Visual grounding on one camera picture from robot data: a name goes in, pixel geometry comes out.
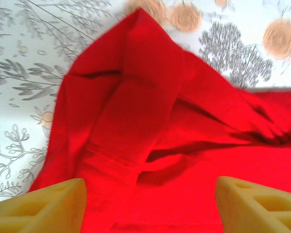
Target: patterned tablecloth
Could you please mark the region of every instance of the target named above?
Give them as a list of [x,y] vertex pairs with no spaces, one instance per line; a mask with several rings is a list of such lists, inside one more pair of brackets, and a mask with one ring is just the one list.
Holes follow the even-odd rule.
[[0,0],[0,200],[41,169],[71,63],[139,6],[233,85],[291,87],[291,0]]

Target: red garment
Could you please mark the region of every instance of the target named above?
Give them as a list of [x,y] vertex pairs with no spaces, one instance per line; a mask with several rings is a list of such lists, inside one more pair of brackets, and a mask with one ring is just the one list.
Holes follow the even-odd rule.
[[137,10],[65,76],[31,191],[84,178],[82,233],[220,233],[218,176],[291,192],[291,92],[232,87]]

